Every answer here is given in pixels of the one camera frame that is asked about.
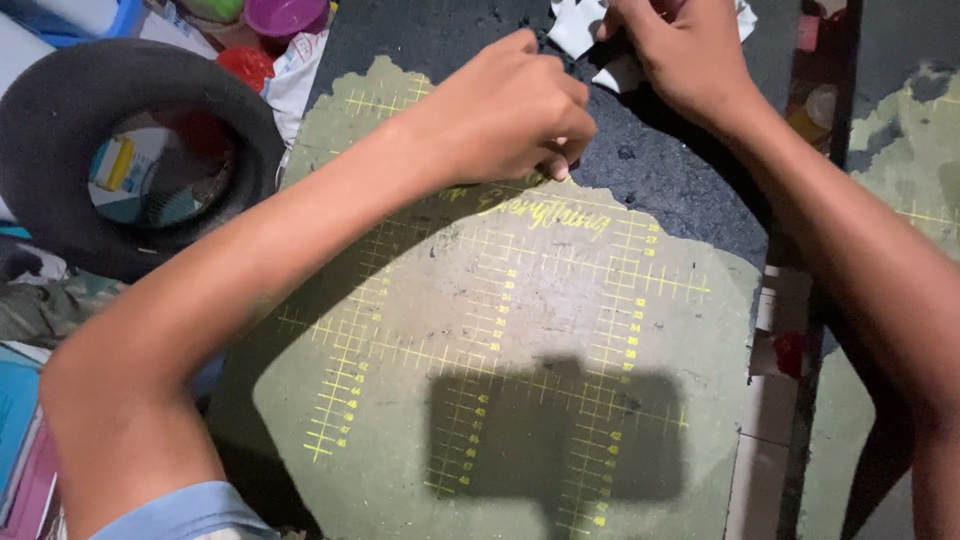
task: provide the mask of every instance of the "shirt sleeve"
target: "shirt sleeve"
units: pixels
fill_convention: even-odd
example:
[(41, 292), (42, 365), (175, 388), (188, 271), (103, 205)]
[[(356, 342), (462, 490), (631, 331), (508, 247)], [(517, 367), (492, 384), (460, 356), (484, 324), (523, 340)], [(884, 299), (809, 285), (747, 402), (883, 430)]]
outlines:
[(231, 528), (263, 540), (280, 537), (243, 502), (232, 485), (209, 481), (178, 489), (135, 508), (100, 529), (90, 540), (195, 540)]

